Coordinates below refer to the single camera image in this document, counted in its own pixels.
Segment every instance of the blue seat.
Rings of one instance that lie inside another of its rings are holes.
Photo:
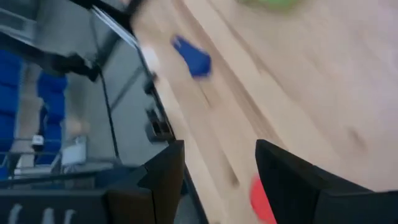
[[[18,88],[21,66],[0,61],[0,84]]]
[[[65,118],[65,97],[61,93],[53,93],[45,102],[47,124],[59,124]]]
[[[17,67],[20,67],[22,65],[22,60],[18,56],[9,53],[6,50],[0,50],[0,62],[6,63],[6,64],[12,64]]]
[[[0,167],[0,180],[6,180],[9,177],[8,167],[2,166]]]
[[[8,152],[14,142],[15,116],[0,114],[0,152]],[[2,164],[4,154],[0,154],[0,164]]]
[[[51,155],[40,155],[35,162],[36,165],[50,165],[61,149],[62,143],[62,129],[59,124],[47,124],[44,129],[44,140],[53,140],[45,142],[43,152],[51,152]]]
[[[66,77],[55,77],[42,72],[37,80],[37,95],[46,101],[52,93],[63,93],[67,85]]]
[[[15,116],[18,109],[18,88],[0,85],[0,113]]]

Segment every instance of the white object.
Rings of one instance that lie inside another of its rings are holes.
[[[62,150],[61,165],[70,166],[83,164],[87,160],[86,144],[78,143]]]
[[[33,135],[32,144],[35,146],[42,146],[44,144],[44,138],[41,135]]]
[[[44,175],[51,174],[51,166],[20,167],[14,170],[15,178],[22,175]]]

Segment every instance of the green object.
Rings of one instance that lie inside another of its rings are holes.
[[[298,0],[238,0],[242,3],[258,3],[271,9],[285,9],[294,5]]]
[[[270,6],[277,6],[277,7],[289,7],[291,6],[296,0],[258,0],[261,3],[270,5]]]

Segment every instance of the black bracket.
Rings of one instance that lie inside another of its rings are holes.
[[[159,110],[161,117],[166,118],[165,111],[162,103],[160,102],[159,96],[155,89],[156,74],[152,73],[144,84],[145,94],[153,97],[157,109]],[[146,133],[150,142],[164,142],[174,141],[174,133],[170,127],[167,119],[160,119],[154,108],[146,111],[149,122],[146,125]]]

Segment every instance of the red object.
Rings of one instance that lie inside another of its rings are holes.
[[[254,212],[261,221],[267,224],[277,223],[259,177],[254,178],[250,201]]]

